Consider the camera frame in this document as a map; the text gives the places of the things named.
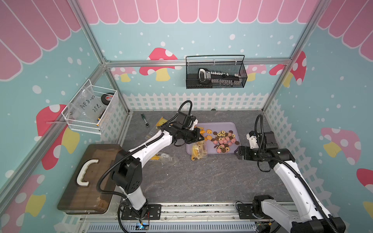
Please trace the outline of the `ziploc bag of orange cookies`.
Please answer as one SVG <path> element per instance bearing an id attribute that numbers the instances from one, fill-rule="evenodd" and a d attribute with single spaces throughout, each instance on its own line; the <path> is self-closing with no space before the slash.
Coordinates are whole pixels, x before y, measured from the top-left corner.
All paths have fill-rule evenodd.
<path id="1" fill-rule="evenodd" d="M 168 120 L 165 119 L 165 118 L 161 118 L 151 129 L 151 131 L 146 135 L 146 139 L 150 139 L 152 138 L 153 136 L 155 136 L 158 131 L 159 131 L 159 128 L 164 124 L 166 123 Z"/>

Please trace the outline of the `ziploc bag of mixed cookies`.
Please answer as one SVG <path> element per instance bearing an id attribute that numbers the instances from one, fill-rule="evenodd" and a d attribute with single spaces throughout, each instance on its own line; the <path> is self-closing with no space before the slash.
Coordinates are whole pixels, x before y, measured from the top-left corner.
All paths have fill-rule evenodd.
<path id="1" fill-rule="evenodd" d="M 169 154 L 167 153 L 158 153 L 154 155 L 151 159 L 151 161 L 157 161 L 162 164 L 168 164 L 170 166 L 174 165 L 176 163 L 176 160 Z"/>

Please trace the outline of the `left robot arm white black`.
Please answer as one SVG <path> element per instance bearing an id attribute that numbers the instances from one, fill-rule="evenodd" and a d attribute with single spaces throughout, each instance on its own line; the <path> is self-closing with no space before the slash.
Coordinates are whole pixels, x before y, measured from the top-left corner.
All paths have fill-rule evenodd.
<path id="1" fill-rule="evenodd" d="M 180 147 L 204 140 L 201 130 L 196 127 L 198 120 L 191 113 L 192 107 L 192 101 L 183 102 L 177 113 L 159 126 L 152 138 L 129 151 L 119 151 L 114 164 L 99 178 L 97 191 L 100 194 L 120 196 L 134 210 L 143 210 L 147 204 L 140 187 L 144 165 L 170 145 Z"/>

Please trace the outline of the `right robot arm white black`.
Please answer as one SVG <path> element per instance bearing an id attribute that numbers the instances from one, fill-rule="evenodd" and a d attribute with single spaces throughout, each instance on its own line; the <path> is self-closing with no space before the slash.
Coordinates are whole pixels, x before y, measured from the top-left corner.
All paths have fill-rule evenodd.
<path id="1" fill-rule="evenodd" d="M 273 132 L 265 132 L 264 116 L 255 119 L 254 130 L 249 133 L 250 145 L 240 146 L 235 155 L 240 160 L 267 162 L 289 192 L 298 214 L 279 204 L 270 195 L 255 196 L 251 213 L 254 217 L 270 217 L 289 233 L 343 233 L 346 225 L 340 217 L 333 216 L 316 197 L 299 171 L 294 156 L 288 149 L 281 149 Z"/>

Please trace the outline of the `pile of orange cookies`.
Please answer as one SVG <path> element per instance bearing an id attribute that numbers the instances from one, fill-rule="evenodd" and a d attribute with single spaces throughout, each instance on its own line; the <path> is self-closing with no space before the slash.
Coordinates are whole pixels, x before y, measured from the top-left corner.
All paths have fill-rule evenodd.
<path id="1" fill-rule="evenodd" d="M 210 129 L 205 129 L 203 127 L 197 127 L 200 129 L 200 134 L 204 137 L 204 141 L 212 140 L 212 131 Z"/>

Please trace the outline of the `pile of mixed sandwich cookies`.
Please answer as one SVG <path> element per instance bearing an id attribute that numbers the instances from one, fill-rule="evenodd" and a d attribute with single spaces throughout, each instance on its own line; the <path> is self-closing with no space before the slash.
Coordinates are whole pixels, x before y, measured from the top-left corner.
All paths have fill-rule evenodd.
<path id="1" fill-rule="evenodd" d="M 212 135 L 209 135 L 209 140 L 216 153 L 231 153 L 241 145 L 238 136 L 232 130 L 212 132 Z"/>

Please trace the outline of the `lavender plastic tray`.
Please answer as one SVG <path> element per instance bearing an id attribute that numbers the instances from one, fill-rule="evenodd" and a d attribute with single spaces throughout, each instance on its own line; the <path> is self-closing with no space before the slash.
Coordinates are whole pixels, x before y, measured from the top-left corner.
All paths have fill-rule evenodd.
<path id="1" fill-rule="evenodd" d="M 236 125 L 233 122 L 198 123 L 197 127 L 203 127 L 205 129 L 210 129 L 212 132 L 219 132 L 222 130 L 224 131 L 232 130 L 238 136 L 238 140 L 241 142 Z M 213 144 L 210 141 L 205 141 L 205 143 L 206 143 L 208 154 L 218 154 L 214 152 Z"/>

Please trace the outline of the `socket set in basket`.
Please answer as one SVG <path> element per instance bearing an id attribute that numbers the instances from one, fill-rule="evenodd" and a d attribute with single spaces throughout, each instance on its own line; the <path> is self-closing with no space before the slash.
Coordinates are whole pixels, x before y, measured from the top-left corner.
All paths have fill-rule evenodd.
<path id="1" fill-rule="evenodd" d="M 245 82 L 245 76 L 210 71 L 206 68 L 199 68 L 186 76 L 186 87 L 188 89 L 242 88 L 245 86 Z"/>

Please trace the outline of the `black tape roll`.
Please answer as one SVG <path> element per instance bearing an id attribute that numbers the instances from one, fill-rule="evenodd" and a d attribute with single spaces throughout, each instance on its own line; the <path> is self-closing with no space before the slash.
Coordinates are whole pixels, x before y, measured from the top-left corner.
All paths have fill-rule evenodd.
<path id="1" fill-rule="evenodd" d="M 101 96 L 101 101 L 104 105 L 108 106 L 114 97 L 114 93 L 105 93 Z"/>

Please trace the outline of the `green handled ratchet wrench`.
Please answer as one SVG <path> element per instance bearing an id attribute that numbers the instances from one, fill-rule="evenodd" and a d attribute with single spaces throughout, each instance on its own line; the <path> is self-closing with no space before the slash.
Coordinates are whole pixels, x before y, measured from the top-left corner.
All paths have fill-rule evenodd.
<path id="1" fill-rule="evenodd" d="M 146 127 L 149 127 L 150 124 L 149 124 L 149 122 L 147 121 L 146 116 L 145 116 L 144 114 L 141 114 L 141 118 L 143 119 L 143 121 L 144 121 L 144 123 L 145 123 L 145 126 L 146 126 Z"/>

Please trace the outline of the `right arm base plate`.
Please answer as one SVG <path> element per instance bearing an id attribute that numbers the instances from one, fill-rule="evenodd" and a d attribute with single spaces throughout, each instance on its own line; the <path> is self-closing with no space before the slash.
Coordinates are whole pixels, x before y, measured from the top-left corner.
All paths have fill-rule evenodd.
<path id="1" fill-rule="evenodd" d="M 272 219 L 265 214 L 258 214 L 254 212 L 251 203 L 236 202 L 235 208 L 239 214 L 240 219 Z"/>

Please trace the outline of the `aluminium front rail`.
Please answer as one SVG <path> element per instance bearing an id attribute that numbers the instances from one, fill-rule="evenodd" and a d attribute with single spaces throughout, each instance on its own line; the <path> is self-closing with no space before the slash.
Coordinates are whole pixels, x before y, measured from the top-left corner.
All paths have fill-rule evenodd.
<path id="1" fill-rule="evenodd" d="M 129 233 L 255 233 L 259 223 L 277 224 L 269 216 L 246 219 L 236 209 L 235 202 L 221 203 L 157 203 L 161 205 L 159 220 L 149 220 L 145 230 L 138 220 L 122 220 Z M 279 202 L 292 220 L 300 221 L 294 202 Z M 78 222 L 75 233 L 123 233 L 116 216 L 86 216 Z"/>

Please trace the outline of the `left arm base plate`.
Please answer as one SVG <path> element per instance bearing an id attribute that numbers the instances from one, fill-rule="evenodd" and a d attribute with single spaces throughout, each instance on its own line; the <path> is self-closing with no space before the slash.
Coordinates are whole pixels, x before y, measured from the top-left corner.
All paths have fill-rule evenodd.
<path id="1" fill-rule="evenodd" d="M 140 210 L 124 206 L 121 209 L 121 220 L 160 220 L 162 205 L 145 204 Z"/>

